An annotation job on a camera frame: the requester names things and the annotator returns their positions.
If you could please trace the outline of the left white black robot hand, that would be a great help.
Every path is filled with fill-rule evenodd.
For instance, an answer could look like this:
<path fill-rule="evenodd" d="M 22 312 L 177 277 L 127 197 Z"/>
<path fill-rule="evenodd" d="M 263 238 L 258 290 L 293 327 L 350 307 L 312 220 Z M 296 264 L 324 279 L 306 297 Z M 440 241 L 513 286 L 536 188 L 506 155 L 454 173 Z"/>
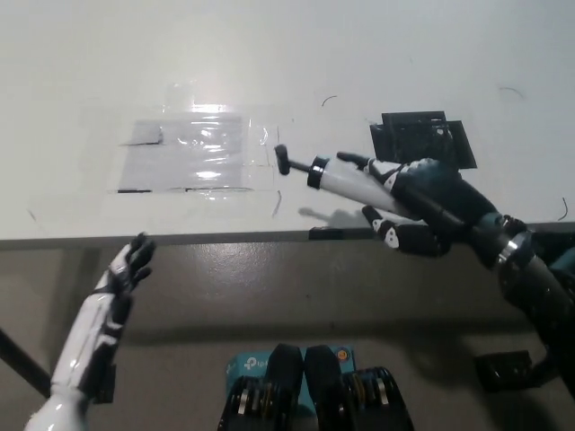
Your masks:
<path fill-rule="evenodd" d="M 140 233 L 102 273 L 78 311 L 50 382 L 52 396 L 77 391 L 86 399 L 105 386 L 134 302 L 138 283 L 148 277 L 155 242 Z"/>

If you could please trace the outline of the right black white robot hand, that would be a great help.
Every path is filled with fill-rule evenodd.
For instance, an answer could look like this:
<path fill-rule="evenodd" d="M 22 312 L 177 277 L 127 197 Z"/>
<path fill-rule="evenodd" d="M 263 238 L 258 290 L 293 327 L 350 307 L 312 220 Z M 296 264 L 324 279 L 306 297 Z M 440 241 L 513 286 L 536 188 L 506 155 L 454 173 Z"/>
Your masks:
<path fill-rule="evenodd" d="M 394 201 L 423 222 L 396 223 L 374 207 L 363 207 L 362 214 L 388 247 L 416 256 L 439 257 L 452 244 L 464 243 L 485 265 L 493 264 L 501 250 L 501 229 L 496 225 L 500 215 L 458 170 L 433 159 L 391 168 L 359 154 L 339 152 L 337 158 L 363 169 Z"/>

